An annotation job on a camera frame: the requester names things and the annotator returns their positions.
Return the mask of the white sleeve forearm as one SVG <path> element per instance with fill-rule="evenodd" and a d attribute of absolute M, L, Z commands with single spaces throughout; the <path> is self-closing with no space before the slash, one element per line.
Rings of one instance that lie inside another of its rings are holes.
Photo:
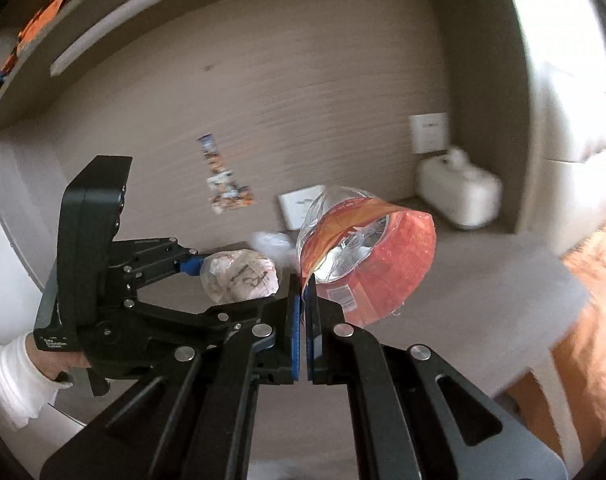
<path fill-rule="evenodd" d="M 72 387 L 46 377 L 32 362 L 25 333 L 0 344 L 0 427 L 18 430 L 40 416 L 44 406 L 56 400 L 60 390 Z"/>

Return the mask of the left hand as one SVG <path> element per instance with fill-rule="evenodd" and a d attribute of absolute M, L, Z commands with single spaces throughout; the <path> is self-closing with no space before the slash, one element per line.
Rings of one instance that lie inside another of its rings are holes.
<path fill-rule="evenodd" d="M 45 377 L 58 382 L 61 374 L 71 368 L 90 368 L 90 361 L 82 352 L 50 352 L 38 349 L 32 333 L 26 336 L 26 353 L 32 364 Z"/>

